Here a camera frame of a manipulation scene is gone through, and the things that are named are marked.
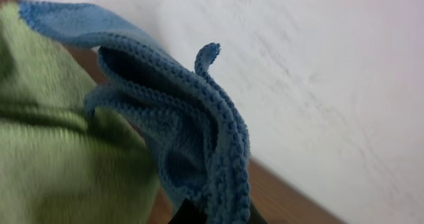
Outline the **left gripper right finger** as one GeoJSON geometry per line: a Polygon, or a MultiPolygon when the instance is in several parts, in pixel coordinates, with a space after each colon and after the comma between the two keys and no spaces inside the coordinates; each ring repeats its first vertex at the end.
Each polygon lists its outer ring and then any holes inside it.
{"type": "Polygon", "coordinates": [[[268,224],[268,222],[263,218],[262,214],[256,208],[254,202],[250,202],[250,217],[248,224],[268,224]]]}

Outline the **blue microfiber cloth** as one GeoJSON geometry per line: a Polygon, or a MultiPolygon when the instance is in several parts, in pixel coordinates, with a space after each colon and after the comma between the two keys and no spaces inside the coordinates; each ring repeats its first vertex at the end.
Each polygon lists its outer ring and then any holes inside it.
{"type": "Polygon", "coordinates": [[[175,207],[192,203],[208,223],[248,222],[248,129],[208,72],[219,44],[205,45],[191,71],[149,34],[103,7],[26,1],[19,13],[44,36],[98,49],[109,83],[86,95],[85,112],[109,108],[135,126],[175,207]]]}

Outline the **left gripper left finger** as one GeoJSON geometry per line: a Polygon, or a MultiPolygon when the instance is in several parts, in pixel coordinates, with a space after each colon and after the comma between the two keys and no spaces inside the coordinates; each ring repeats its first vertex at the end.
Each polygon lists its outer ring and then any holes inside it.
{"type": "Polygon", "coordinates": [[[168,224],[206,224],[206,221],[207,215],[185,198],[168,224]]]}

